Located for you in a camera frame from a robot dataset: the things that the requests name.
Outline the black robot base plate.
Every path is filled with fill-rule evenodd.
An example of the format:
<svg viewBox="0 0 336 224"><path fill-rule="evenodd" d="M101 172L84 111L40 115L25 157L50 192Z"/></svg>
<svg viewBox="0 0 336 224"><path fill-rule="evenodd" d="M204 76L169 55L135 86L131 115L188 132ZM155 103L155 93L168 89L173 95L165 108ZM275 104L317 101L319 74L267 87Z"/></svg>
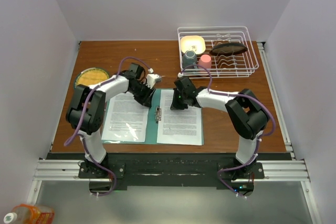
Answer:
<svg viewBox="0 0 336 224"><path fill-rule="evenodd" d="M264 169L253 161L241 168L233 154L108 154L100 166L80 163L79 178L90 179L91 192L105 193L110 188L129 186L233 188L244 196L263 179Z"/></svg>

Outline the green file folder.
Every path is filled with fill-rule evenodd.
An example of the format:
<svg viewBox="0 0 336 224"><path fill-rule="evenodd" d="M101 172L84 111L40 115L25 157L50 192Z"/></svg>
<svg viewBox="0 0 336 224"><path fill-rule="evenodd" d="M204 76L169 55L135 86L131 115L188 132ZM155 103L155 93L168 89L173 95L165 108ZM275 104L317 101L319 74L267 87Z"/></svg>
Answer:
<svg viewBox="0 0 336 224"><path fill-rule="evenodd" d="M157 134L158 134L158 123L155 122L155 108L157 106L160 106L160 95L161 95L162 89L157 89L154 93L153 99L152 99L152 107L149 108L148 112L148 122L146 126L146 133L145 133L145 142L143 143L105 143L101 141L104 144L147 144L147 145L155 145L158 144L157 141Z"/></svg>

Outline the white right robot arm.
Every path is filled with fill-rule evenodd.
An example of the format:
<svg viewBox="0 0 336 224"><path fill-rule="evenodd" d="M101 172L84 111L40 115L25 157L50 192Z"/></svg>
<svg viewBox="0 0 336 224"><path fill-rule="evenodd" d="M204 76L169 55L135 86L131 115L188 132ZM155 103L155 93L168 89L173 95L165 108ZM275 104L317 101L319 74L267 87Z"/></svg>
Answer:
<svg viewBox="0 0 336 224"><path fill-rule="evenodd" d="M246 178L253 171L252 163L257 159L262 137L272 135L276 122L270 111L249 89L241 92L223 92L209 87L197 88L187 77L178 74L171 110L189 107L211 108L226 112L239 135L236 164L223 170L234 171L239 178Z"/></svg>

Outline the printed white paper sheet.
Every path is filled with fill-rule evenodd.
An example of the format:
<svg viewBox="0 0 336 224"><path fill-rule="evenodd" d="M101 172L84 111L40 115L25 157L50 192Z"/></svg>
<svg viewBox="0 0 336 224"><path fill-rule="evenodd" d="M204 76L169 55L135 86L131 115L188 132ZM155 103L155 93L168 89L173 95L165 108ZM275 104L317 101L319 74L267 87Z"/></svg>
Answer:
<svg viewBox="0 0 336 224"><path fill-rule="evenodd" d="M102 141L105 143L145 142L149 108L129 92L111 98L107 104Z"/></svg>

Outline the metal folder clip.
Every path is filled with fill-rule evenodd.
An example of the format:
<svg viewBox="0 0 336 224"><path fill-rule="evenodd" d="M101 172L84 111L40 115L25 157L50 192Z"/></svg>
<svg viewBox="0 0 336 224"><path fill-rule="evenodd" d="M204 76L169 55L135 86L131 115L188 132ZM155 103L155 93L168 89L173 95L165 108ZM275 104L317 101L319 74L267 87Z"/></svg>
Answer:
<svg viewBox="0 0 336 224"><path fill-rule="evenodd" d="M155 122L159 123L161 121L161 117L162 117L162 110L160 106L157 106L155 108Z"/></svg>

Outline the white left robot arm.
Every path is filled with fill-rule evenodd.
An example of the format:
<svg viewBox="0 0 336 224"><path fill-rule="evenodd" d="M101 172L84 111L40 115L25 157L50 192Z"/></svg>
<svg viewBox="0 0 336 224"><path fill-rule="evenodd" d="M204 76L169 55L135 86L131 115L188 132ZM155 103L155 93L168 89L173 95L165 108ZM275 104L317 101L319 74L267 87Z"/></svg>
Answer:
<svg viewBox="0 0 336 224"><path fill-rule="evenodd" d="M106 103L118 94L129 92L138 104L150 108L154 86L161 79L152 68L145 70L141 65L131 63L127 70L119 69L103 82L77 85L66 112L66 121L74 132L65 140L64 146L69 146L78 136L85 150L85 159L92 163L91 173L97 178L105 177L109 165L104 162L107 152L101 141L100 128Z"/></svg>

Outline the printed paper stack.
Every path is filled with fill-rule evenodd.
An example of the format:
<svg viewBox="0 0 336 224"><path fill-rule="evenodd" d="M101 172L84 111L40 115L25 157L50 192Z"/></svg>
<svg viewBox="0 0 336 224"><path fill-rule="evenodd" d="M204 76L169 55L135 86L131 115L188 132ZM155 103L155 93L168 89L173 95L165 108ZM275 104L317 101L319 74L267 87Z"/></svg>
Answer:
<svg viewBox="0 0 336 224"><path fill-rule="evenodd" d="M189 107L185 110L171 110L174 91L162 89L160 95L161 120L158 121L157 143L173 145L202 146L202 110Z"/></svg>

